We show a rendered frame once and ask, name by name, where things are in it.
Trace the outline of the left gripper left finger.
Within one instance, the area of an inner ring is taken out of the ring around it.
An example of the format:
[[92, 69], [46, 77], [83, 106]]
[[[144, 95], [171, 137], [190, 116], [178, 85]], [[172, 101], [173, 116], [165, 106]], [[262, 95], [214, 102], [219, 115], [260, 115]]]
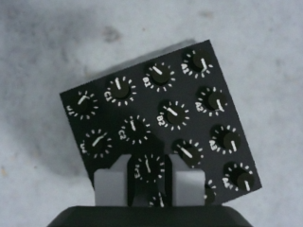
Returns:
[[95, 206], [132, 206], [134, 191], [134, 154], [122, 154], [110, 169], [95, 172]]

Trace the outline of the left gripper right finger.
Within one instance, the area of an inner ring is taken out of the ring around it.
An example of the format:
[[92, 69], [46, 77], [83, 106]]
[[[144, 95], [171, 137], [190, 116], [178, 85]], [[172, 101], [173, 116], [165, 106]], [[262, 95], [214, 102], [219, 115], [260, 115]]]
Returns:
[[165, 192], [168, 206], [205, 205], [205, 173], [189, 169], [178, 154], [166, 154]]

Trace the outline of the black knob panel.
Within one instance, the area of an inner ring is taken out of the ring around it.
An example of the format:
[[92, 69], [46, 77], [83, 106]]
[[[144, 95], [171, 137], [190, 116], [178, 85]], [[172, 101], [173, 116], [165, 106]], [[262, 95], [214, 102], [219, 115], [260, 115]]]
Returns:
[[98, 169], [135, 155], [133, 206], [168, 206], [166, 154], [205, 173], [205, 205], [262, 187], [210, 40], [60, 95], [93, 187]]

